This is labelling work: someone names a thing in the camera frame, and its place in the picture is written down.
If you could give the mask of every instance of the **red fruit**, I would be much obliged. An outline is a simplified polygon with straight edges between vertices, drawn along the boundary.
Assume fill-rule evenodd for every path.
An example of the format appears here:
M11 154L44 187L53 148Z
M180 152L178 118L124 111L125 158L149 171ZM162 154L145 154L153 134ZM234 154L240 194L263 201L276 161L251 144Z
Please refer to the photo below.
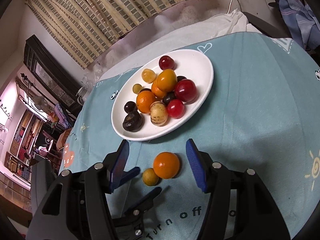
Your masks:
M162 56L159 59L159 67L162 70L173 69L174 68L174 60L172 58L170 58L169 56Z
M184 104L179 99L171 100L167 106L167 112L172 118L180 118L184 114Z
M198 91L195 83L190 79L183 79L179 81L175 88L174 94L177 99L184 102L190 102L196 98Z

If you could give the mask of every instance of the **plate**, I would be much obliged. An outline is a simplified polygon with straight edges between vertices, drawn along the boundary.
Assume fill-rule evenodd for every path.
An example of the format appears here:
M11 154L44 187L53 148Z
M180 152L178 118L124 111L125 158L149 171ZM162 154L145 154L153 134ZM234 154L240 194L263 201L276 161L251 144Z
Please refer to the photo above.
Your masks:
M128 132L124 130L122 123L127 115L124 111L124 105L128 101L136 102L137 98L137 95L132 92L133 85L138 83L142 85L143 88L151 89L152 84L148 84L142 80L142 71L149 68L157 75L162 72L158 64L162 55L151 60L128 79L121 88L113 104L111 123L115 132L122 138L131 141L147 141L163 136L188 121L207 98L213 82L213 67L209 58L205 54L193 49L175 50L168 52L165 55L170 56L175 61L176 66L174 72L177 76L185 76L196 84L198 90L196 100L185 103L185 113L180 119L169 117L165 125L156 126L151 123L149 114L141 114L144 117L144 124L139 131Z

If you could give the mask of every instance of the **plate rim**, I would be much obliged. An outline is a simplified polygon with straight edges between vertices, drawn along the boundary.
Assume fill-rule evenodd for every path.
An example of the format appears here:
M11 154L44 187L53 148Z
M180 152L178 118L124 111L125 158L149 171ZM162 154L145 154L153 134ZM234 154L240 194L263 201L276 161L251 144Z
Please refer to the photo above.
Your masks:
M140 138L132 138L132 137L128 137L128 136L125 136L125 135L122 135L120 134L117 129L115 128L115 125L113 123L113 119L112 119L112 115L113 115L113 111L114 111L114 106L116 104L116 101L117 101L117 98L115 98L115 101L113 102L113 105L112 105L112 110L111 110L111 115L110 115L110 118L111 118L111 124L112 124L112 128L113 130L116 132L117 135L119 135L121 138L123 139L126 139L126 140L129 140L129 141L140 141L140 142L143 142L143 141L149 141L149 140L153 140L153 139L156 139L156 138L159 138L161 136L164 136L174 130L176 130L177 128L179 128L180 126L182 126L184 123L186 123L198 110L199 108L202 106L202 104L204 103L204 101L207 99L209 93L210 93L210 90L212 88L212 84L213 84L213 78L214 78L214 69L213 69L213 65L212 65L212 62L211 60L209 59L209 57L202 53L202 52L199 52L198 50L195 50L195 49L177 49L177 50L173 50L173 51L169 51L165 54L162 54L158 57L155 57L153 58L152 60L150 60L149 62L145 63L142 67L140 67L137 71L139 71L140 69L143 69L146 65L148 65L151 61L154 61L155 59L157 58L160 58L162 56L165 56L165 55L168 55L169 53L171 52L174 52L174 51L188 51L188 50L192 50L192 52L196 52L197 54L200 54L201 56L205 56L207 58L207 60L209 61L211 67L212 67L212 71L210 73L210 81L209 81L209 86L207 87L207 89L204 91L204 95L203 97L201 98L201 100L199 101L198 105L196 105L196 107L194 108L192 114L190 116L187 116L186 119L183 119L183 122L178 122L177 124L173 125L172 127L164 130L164 131L161 131L159 132L158 134L156 135L151 135L151 136L147 136L147 137L140 137ZM122 88L130 81L130 79L136 74L136 72L124 83L124 85L122 86Z

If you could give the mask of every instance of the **ceiling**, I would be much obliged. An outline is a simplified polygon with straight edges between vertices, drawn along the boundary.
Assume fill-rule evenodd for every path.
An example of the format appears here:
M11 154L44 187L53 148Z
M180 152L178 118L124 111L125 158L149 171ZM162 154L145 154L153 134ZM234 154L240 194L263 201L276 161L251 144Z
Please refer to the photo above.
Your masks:
M25 0L12 0L0 19L0 65L17 49Z

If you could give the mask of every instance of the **curtain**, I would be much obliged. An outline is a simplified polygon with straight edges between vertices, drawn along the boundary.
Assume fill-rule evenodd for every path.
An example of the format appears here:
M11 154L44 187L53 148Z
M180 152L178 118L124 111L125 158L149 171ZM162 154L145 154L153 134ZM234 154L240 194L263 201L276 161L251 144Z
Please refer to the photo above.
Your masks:
M126 33L184 0L26 0L50 35L86 68Z

